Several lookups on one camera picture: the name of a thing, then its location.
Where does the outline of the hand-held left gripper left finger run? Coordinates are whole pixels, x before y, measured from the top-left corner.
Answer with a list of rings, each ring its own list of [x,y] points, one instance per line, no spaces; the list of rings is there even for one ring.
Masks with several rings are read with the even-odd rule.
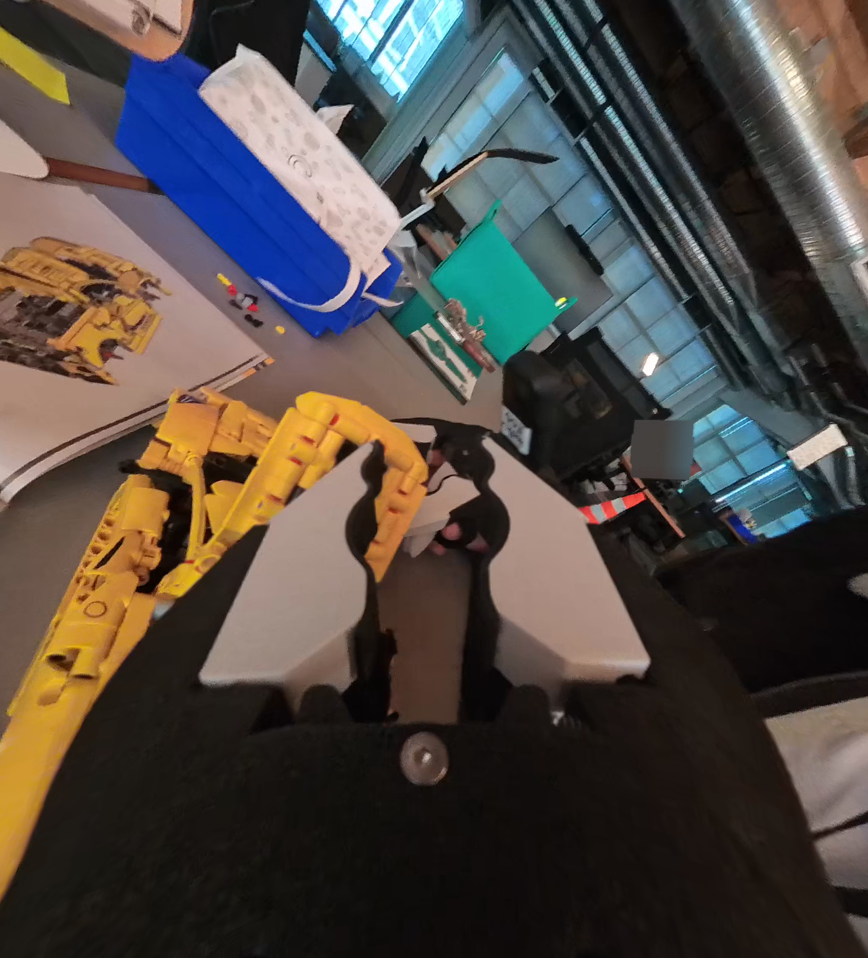
[[[292,709],[325,686],[356,720],[388,717],[395,644],[380,627],[367,560],[384,475],[383,446],[369,441],[270,520],[202,685],[272,687]]]

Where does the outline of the blue plastic bin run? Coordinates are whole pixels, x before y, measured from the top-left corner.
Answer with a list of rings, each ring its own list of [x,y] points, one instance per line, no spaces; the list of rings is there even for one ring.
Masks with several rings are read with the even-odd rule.
[[[361,267],[200,96],[208,69],[134,54],[116,146],[310,335],[341,334],[392,305],[402,274],[386,249]]]

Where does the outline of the small wooden model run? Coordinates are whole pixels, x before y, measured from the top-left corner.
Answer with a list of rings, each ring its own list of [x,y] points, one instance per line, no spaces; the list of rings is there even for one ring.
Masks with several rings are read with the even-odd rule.
[[[467,311],[459,300],[454,298],[446,300],[437,312],[437,318],[455,343],[480,369],[489,374],[497,370],[497,361],[485,346],[486,333],[483,329],[483,321],[481,320],[477,326],[471,325],[467,319]]]

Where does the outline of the yellow sticky note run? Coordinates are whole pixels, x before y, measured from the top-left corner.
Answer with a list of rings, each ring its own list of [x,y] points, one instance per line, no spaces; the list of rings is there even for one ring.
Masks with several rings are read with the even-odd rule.
[[[66,75],[1,26],[0,63],[49,99],[70,105]]]

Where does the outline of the black mesh office chair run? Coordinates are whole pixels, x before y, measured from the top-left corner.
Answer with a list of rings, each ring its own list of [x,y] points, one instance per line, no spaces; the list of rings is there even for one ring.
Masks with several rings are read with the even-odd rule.
[[[607,465],[628,449],[634,424],[665,421],[671,411],[614,353],[598,329],[561,334],[543,356],[571,386],[566,421],[552,455],[558,478]]]

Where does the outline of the grey desk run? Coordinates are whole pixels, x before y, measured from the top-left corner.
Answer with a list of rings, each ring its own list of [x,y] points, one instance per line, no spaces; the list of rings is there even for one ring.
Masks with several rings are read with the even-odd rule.
[[[134,174],[114,146],[123,103],[116,85],[75,68],[71,105],[52,102],[0,64],[0,117],[50,157]],[[481,378],[461,404],[379,315],[338,338],[314,339],[278,305],[264,305],[263,327],[241,320],[274,364],[227,394],[278,418],[296,397],[317,391],[368,405],[388,419],[438,418],[500,425],[498,373]],[[0,735],[5,710],[33,659],[90,534],[118,487],[119,462],[146,445],[140,429],[58,466],[24,488],[0,513]],[[457,552],[398,554],[379,585],[384,629],[397,642],[392,709],[400,723],[456,722],[460,701],[469,572]]]

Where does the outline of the building instruction booklet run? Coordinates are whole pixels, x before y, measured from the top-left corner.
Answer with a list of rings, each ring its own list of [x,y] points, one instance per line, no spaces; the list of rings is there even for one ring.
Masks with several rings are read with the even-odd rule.
[[[0,511],[175,390],[272,362],[97,198],[0,174]]]

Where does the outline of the orange traffic cone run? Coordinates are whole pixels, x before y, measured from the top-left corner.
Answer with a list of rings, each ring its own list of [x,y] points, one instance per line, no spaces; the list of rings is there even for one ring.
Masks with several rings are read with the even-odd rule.
[[[621,497],[612,498],[603,502],[595,502],[579,508],[580,513],[588,524],[602,525],[617,518],[629,509],[647,501],[644,491],[638,491]]]

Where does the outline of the silver ventilation duct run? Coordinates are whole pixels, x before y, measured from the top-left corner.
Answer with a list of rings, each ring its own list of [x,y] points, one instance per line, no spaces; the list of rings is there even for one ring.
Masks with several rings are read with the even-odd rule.
[[[868,195],[775,2],[672,2],[868,369]]]

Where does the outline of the green white booklet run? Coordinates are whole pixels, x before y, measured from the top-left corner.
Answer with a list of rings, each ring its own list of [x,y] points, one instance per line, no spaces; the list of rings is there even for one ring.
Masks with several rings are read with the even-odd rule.
[[[481,367],[464,352],[457,331],[444,313],[435,310],[419,292],[413,292],[394,313],[391,323],[457,401],[470,401]]]

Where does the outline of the scattered small brick pieces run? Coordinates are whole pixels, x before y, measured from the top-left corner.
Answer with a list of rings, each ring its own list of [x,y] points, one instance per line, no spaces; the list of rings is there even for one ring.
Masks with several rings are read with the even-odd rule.
[[[226,294],[228,294],[229,305],[242,314],[245,322],[256,329],[262,328],[264,321],[260,318],[259,297],[241,289],[222,273],[216,274],[216,280],[224,287]]]

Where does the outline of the person's right hand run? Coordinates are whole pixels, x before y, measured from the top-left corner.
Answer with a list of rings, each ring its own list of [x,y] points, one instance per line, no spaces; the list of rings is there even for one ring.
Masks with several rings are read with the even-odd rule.
[[[478,556],[492,556],[496,551],[491,525],[492,507],[473,480],[464,475],[461,479],[472,486],[474,495],[464,503],[455,504],[455,508],[447,513],[447,521],[435,533],[428,550],[438,556],[458,550]]]

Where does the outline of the white printed paper bag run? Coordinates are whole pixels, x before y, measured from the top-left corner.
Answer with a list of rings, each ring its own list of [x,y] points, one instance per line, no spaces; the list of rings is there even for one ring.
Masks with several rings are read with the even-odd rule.
[[[260,285],[284,304],[319,313],[335,312],[353,300],[361,281],[360,298],[399,305],[370,292],[370,286],[392,266],[387,252],[400,230],[400,216],[322,115],[264,56],[243,45],[203,81],[199,96],[316,231],[343,253],[343,282],[319,303],[290,296],[263,276],[258,276]]]

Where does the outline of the yellow toy brick car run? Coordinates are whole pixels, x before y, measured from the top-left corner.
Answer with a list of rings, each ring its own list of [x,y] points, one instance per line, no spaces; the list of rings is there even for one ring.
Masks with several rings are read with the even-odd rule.
[[[279,419],[208,387],[176,390],[105,509],[0,737],[0,902],[51,784],[104,687],[159,613],[247,533],[361,447],[383,453],[368,523],[351,544],[380,581],[426,495],[422,439],[368,406],[317,392]]]

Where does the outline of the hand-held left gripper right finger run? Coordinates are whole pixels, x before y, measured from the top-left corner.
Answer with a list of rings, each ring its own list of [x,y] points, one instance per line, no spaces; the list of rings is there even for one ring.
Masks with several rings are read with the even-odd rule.
[[[642,678],[650,656],[581,513],[488,435],[459,454],[479,497],[461,678],[466,719],[534,687],[561,709],[581,685]]]

